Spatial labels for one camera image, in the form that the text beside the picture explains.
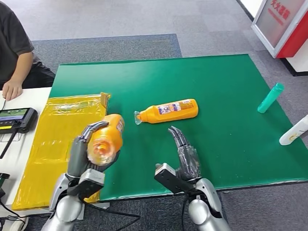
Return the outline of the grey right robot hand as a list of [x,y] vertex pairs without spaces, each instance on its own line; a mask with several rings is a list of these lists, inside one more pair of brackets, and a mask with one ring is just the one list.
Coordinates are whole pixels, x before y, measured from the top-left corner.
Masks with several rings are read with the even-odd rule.
[[176,170],[177,177],[184,181],[198,179],[202,176],[199,158],[196,148],[192,146],[181,130],[174,126],[168,129],[174,138],[180,161]]

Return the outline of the person's hand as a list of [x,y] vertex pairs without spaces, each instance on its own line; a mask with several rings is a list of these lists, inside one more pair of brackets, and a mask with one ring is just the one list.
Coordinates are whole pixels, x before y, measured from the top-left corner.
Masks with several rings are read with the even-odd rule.
[[22,80],[11,79],[3,85],[2,97],[6,101],[11,101],[19,97],[23,93]]

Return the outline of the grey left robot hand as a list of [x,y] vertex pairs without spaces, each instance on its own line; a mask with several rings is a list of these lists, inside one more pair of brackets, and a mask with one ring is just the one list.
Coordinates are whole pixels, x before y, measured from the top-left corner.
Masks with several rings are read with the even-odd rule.
[[108,122],[103,121],[92,123],[85,127],[80,136],[75,138],[70,149],[70,157],[68,162],[66,176],[69,180],[77,180],[88,169],[103,172],[117,161],[120,151],[116,152],[116,156],[112,161],[108,161],[106,164],[103,164],[101,166],[94,164],[93,161],[90,161],[88,158],[88,144],[93,133],[98,131],[100,128],[107,127],[108,125]]

